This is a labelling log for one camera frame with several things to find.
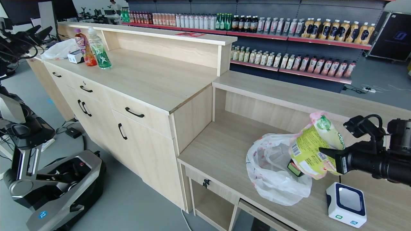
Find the checkout counter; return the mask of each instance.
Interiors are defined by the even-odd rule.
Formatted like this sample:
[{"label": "checkout counter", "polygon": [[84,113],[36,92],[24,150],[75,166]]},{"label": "checkout counter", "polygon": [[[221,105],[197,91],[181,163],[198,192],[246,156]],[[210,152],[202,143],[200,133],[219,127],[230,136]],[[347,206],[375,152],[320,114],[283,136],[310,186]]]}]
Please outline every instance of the checkout counter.
[{"label": "checkout counter", "polygon": [[[328,217],[326,188],[337,176],[313,180],[308,198],[282,206],[254,189],[247,151],[263,134],[298,133],[316,111],[328,112],[347,146],[359,141],[343,128],[349,118],[375,113],[386,127],[411,111],[230,71],[236,37],[73,22],[59,23],[58,32],[72,37],[80,28],[88,36],[89,26],[103,39],[111,70],[38,57],[29,64],[64,118],[75,114],[96,144],[145,183],[218,230],[232,230],[240,210],[279,231],[355,230]],[[411,226],[409,186],[359,171],[342,183],[364,192],[362,230]]]}]

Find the logo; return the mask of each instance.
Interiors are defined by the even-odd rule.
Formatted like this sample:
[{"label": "logo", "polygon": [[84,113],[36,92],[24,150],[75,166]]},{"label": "logo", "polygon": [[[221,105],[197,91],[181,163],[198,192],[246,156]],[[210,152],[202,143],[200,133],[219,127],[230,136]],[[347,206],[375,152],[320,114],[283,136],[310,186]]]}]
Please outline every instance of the logo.
[{"label": "logo", "polygon": [[395,34],[394,39],[396,39],[396,40],[403,40],[403,39],[405,39],[406,36],[407,36],[407,33],[402,32],[402,31],[398,31],[398,32]]},{"label": "logo", "polygon": [[321,118],[317,121],[317,127],[321,130],[329,131],[331,128],[331,122],[322,115]]},{"label": "logo", "polygon": [[39,214],[39,219],[43,219],[47,216],[47,211],[43,211]]}]

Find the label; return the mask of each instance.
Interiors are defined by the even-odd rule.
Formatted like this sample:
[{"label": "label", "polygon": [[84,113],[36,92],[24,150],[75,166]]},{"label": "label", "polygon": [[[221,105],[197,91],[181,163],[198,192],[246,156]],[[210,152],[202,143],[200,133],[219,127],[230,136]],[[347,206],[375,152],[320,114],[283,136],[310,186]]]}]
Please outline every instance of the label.
[{"label": "label", "polygon": [[251,23],[250,29],[251,29],[251,30],[254,30],[255,28],[256,28],[256,23]]},{"label": "label", "polygon": [[293,59],[289,59],[286,68],[287,68],[287,69],[291,69],[291,68],[293,67],[293,63],[294,63],[294,60],[293,60]]},{"label": "label", "polygon": [[200,29],[204,29],[204,19],[200,18],[199,22],[200,22]]},{"label": "label", "polygon": [[244,62],[248,62],[248,60],[250,59],[250,53],[245,53],[244,54]]},{"label": "label", "polygon": [[261,65],[267,64],[267,55],[261,56],[261,62],[260,62],[260,64],[261,64]]},{"label": "label", "polygon": [[369,35],[368,30],[364,30],[363,34],[361,35],[361,40],[365,40],[368,37],[368,35]]},{"label": "label", "polygon": [[342,172],[343,174],[346,174],[347,173],[347,160],[345,157],[342,157],[341,161],[342,161]]},{"label": "label", "polygon": [[238,61],[241,61],[241,62],[244,61],[244,52],[240,52],[240,54],[238,56]]},{"label": "label", "polygon": [[344,27],[340,27],[337,31],[337,35],[340,38],[344,35],[344,33],[345,33],[345,28]]},{"label": "label", "polygon": [[250,60],[249,60],[249,62],[250,62],[250,63],[254,63],[255,60],[256,60],[256,54],[255,54],[255,53],[251,53],[251,54],[250,54]]},{"label": "label", "polygon": [[199,36],[203,36],[203,35],[205,35],[205,34],[191,33],[191,32],[183,32],[183,33],[179,33],[179,34],[175,34],[175,35],[187,36],[187,37],[199,37]]},{"label": "label", "polygon": [[299,34],[299,33],[301,32],[302,25],[303,25],[303,23],[298,23],[298,24],[297,24],[297,29],[296,29],[296,33],[297,33],[297,34]]},{"label": "label", "polygon": [[296,60],[294,61],[293,70],[297,70],[299,65],[300,65],[300,58],[296,58]]},{"label": "label", "polygon": [[330,31],[330,27],[329,27],[329,26],[325,26],[324,29],[323,29],[323,35],[324,35],[324,36],[327,36],[329,31]]},{"label": "label", "polygon": [[81,52],[84,55],[87,42],[84,40],[84,38],[75,37],[75,39],[76,39],[78,47],[80,48]]},{"label": "label", "polygon": [[256,60],[254,61],[254,64],[260,64],[261,62],[261,54],[256,54]]},{"label": "label", "polygon": [[310,66],[314,66],[316,63],[317,63],[317,60],[312,60],[312,59],[311,59],[311,62],[309,63],[309,65],[310,65]]},{"label": "label", "polygon": [[111,67],[111,62],[109,60],[109,57],[107,56],[107,53],[104,49],[104,46],[102,43],[97,43],[97,44],[91,44],[91,47],[94,50],[94,53],[96,54],[96,59],[99,67],[101,68],[107,68]]},{"label": "label", "polygon": [[290,27],[290,22],[289,21],[285,22],[283,32],[288,32],[289,27]]},{"label": "label", "polygon": [[273,60],[274,60],[274,57],[269,56],[268,59],[267,59],[267,66],[271,66]]},{"label": "label", "polygon": [[278,22],[278,25],[277,25],[277,34],[281,33],[281,31],[282,31],[282,25],[283,25],[283,22],[282,22],[282,21]]},{"label": "label", "polygon": [[225,27],[225,23],[224,23],[224,22],[220,22],[220,30],[224,30],[224,27]]},{"label": "label", "polygon": [[265,26],[264,26],[264,31],[267,32],[270,29],[269,27],[270,27],[270,22],[267,21]]},{"label": "label", "polygon": [[306,58],[301,61],[300,71],[305,71],[305,68],[307,67],[307,63],[308,63],[308,59]]},{"label": "label", "polygon": [[308,25],[307,27],[307,34],[311,34],[312,30],[313,30],[314,25]]},{"label": "label", "polygon": [[257,31],[261,31],[263,29],[263,21],[258,22]]},{"label": "label", "polygon": [[318,30],[318,26],[314,25],[314,26],[312,27],[312,32],[311,32],[311,34],[312,34],[312,35],[316,35],[316,34],[317,34],[317,30]]},{"label": "label", "polygon": [[236,21],[236,22],[233,22],[233,23],[231,24],[231,26],[233,27],[233,29],[238,28],[238,22],[237,22],[237,21]]},{"label": "label", "polygon": [[271,23],[270,32],[274,32],[277,29],[277,24],[278,24],[278,21],[275,21],[275,22]]},{"label": "label", "polygon": [[326,62],[324,69],[328,70],[331,67],[331,65],[332,65],[332,62]]},{"label": "label", "polygon": [[291,150],[292,150],[294,156],[296,156],[296,157],[299,154],[301,154],[301,151],[300,151],[300,149],[298,148],[298,145],[297,145],[297,140],[294,140],[293,145],[291,146]]},{"label": "label", "polygon": [[337,34],[338,28],[333,26],[330,32],[330,37],[335,37]]},{"label": "label", "polygon": [[183,16],[180,17],[180,24],[181,24],[181,27],[182,27],[182,28],[185,27],[185,26],[184,26],[184,17],[183,17]]},{"label": "label", "polygon": [[273,67],[278,67],[278,65],[280,64],[280,60],[281,60],[281,58],[275,58],[275,60],[274,60],[274,65],[273,65]]},{"label": "label", "polygon": [[331,66],[331,72],[335,72],[335,70],[337,70],[337,68],[338,68],[338,64],[333,64],[332,66]]}]

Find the door handle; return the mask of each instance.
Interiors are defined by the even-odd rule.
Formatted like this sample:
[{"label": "door handle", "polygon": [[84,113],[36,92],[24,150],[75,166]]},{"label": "door handle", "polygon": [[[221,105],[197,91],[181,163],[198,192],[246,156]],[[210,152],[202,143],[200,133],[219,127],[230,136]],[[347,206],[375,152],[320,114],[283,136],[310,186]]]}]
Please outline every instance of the door handle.
[{"label": "door handle", "polygon": [[80,107],[80,108],[81,108],[81,110],[84,112],[84,114],[87,114],[86,110],[85,110],[85,109],[83,109],[83,108],[81,107],[81,105],[80,105],[81,100],[77,100],[77,103],[79,104],[79,107]]},{"label": "door handle", "polygon": [[140,118],[143,118],[143,117],[144,117],[144,114],[138,115],[138,114],[133,113],[132,111],[130,111],[130,108],[129,108],[129,107],[126,107],[125,109],[126,109],[126,112],[131,113],[131,114],[133,114],[133,115],[135,115],[135,116],[137,116],[137,117],[140,117]]},{"label": "door handle", "polygon": [[80,88],[81,88],[82,90],[85,90],[86,92],[93,92],[93,90],[87,90],[87,89],[85,89],[83,85],[81,85]]},{"label": "door handle", "polygon": [[92,117],[92,115],[85,109],[85,102],[82,102],[81,105],[83,105],[83,108],[85,110],[84,113],[86,113],[88,116]]},{"label": "door handle", "polygon": [[53,72],[53,75],[58,77],[58,78],[61,78],[61,75],[56,75],[55,72]]},{"label": "door handle", "polygon": [[126,139],[128,139],[128,138],[127,138],[127,136],[124,136],[124,135],[123,135],[123,132],[121,131],[121,127],[122,127],[122,126],[123,126],[123,125],[122,125],[121,123],[119,123],[119,124],[118,124],[118,129],[120,130],[120,134],[121,134],[121,136],[123,137],[123,139],[126,140]]}]

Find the cabinet door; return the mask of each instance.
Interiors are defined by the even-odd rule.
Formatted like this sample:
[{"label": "cabinet door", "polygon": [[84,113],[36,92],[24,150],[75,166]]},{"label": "cabinet door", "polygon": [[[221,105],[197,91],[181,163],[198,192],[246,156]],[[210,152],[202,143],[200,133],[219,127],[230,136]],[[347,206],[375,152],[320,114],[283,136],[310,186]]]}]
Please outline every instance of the cabinet door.
[{"label": "cabinet door", "polygon": [[119,112],[113,112],[122,125],[122,134],[127,137],[127,146],[143,181],[184,208],[173,141]]},{"label": "cabinet door", "polygon": [[89,120],[93,124],[93,131],[99,133],[96,144],[110,152],[120,163],[139,175],[138,169],[128,151],[125,139],[120,132],[121,125],[116,122],[111,108],[90,96],[77,92],[84,107],[90,115]]},{"label": "cabinet door", "polygon": [[77,95],[77,92],[67,85],[58,85],[58,87],[90,139],[95,143],[101,140],[100,134],[95,131],[91,118],[84,113],[84,108],[81,105],[83,101]]}]

